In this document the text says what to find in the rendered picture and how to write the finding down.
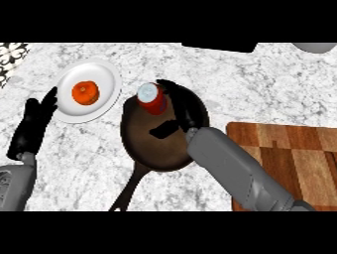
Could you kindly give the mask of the dark brown frying pan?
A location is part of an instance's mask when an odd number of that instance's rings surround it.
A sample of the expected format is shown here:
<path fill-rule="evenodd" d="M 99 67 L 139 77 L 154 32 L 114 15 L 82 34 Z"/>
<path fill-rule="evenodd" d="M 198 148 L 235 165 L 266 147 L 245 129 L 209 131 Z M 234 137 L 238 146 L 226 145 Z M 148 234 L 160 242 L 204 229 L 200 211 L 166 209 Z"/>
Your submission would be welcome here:
<path fill-rule="evenodd" d="M 138 103 L 136 96 L 132 96 L 123 104 L 120 138 L 135 166 L 132 177 L 110 211 L 117 209 L 127 211 L 135 188 L 151 171 L 172 172 L 194 162 L 186 152 L 186 133 L 182 128 L 178 128 L 164 139 L 158 139 L 150 133 L 166 121 L 176 119 L 170 97 L 169 95 L 164 97 L 167 109 L 160 115 L 148 113 Z"/>

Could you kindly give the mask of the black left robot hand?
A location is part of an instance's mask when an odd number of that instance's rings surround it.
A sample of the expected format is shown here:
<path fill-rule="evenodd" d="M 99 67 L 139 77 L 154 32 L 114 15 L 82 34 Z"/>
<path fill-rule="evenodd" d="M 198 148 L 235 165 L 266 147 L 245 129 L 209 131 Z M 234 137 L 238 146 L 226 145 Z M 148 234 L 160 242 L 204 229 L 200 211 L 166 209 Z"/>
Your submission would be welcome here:
<path fill-rule="evenodd" d="M 26 102 L 24 117 L 15 130 L 6 156 L 20 161 L 26 152 L 37 154 L 46 128 L 58 109 L 58 88 L 48 92 L 43 101 L 30 98 Z"/>

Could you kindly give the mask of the red can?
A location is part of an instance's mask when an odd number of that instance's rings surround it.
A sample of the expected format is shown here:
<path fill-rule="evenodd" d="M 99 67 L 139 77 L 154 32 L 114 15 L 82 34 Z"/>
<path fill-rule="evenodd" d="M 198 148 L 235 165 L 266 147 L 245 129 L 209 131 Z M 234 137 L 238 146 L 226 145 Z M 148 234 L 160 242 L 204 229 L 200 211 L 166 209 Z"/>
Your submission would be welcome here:
<path fill-rule="evenodd" d="M 166 111 L 167 100 L 155 83 L 147 82 L 139 86 L 136 98 L 139 105 L 152 115 L 160 115 Z"/>

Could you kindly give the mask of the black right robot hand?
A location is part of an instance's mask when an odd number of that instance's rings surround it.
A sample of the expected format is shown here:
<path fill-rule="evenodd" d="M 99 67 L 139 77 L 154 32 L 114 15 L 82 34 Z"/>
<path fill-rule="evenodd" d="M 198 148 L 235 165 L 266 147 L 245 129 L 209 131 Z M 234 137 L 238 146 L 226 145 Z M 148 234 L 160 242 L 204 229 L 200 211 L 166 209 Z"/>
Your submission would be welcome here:
<path fill-rule="evenodd" d="M 166 139 L 179 129 L 185 133 L 195 133 L 201 127 L 201 119 L 197 109 L 191 106 L 188 89 L 167 79 L 158 79 L 157 82 L 170 96 L 176 119 L 166 120 L 158 127 L 150 130 L 150 134 L 158 139 Z"/>

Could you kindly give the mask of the orange fruit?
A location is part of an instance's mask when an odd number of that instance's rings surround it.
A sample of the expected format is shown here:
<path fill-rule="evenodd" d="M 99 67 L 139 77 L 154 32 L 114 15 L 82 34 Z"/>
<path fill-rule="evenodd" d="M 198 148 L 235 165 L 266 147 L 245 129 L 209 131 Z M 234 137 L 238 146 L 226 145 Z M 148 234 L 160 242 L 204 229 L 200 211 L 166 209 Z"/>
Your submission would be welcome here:
<path fill-rule="evenodd" d="M 93 81 L 82 81 L 73 87 L 73 99 L 80 105 L 93 105 L 99 98 L 99 90 Z"/>

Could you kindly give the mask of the white plate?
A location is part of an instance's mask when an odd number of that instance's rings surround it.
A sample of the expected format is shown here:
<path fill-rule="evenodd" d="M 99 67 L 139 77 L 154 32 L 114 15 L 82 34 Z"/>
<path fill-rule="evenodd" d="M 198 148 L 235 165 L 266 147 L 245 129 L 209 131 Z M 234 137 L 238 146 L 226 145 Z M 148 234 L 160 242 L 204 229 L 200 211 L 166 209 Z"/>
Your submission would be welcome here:
<path fill-rule="evenodd" d="M 121 91 L 121 77 L 111 63 L 88 59 L 65 67 L 55 78 L 55 86 L 55 117 L 79 124 L 96 119 L 113 107 Z"/>

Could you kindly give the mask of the grey round object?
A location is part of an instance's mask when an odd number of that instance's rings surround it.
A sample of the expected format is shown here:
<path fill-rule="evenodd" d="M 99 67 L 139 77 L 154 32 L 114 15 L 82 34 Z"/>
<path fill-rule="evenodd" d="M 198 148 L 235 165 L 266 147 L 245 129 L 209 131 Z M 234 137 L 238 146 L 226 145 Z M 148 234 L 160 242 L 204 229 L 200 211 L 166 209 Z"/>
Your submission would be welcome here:
<path fill-rule="evenodd" d="M 325 54 L 336 48 L 337 43 L 294 43 L 294 46 L 307 53 Z"/>

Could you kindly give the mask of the wooden cutting board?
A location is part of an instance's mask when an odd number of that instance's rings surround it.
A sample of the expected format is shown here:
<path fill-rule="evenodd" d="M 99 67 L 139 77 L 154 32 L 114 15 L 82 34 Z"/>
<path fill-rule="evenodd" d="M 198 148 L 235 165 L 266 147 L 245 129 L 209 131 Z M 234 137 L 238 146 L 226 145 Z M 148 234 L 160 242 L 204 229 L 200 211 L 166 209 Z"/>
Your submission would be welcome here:
<path fill-rule="evenodd" d="M 337 128 L 231 122 L 231 139 L 316 210 L 337 210 Z"/>

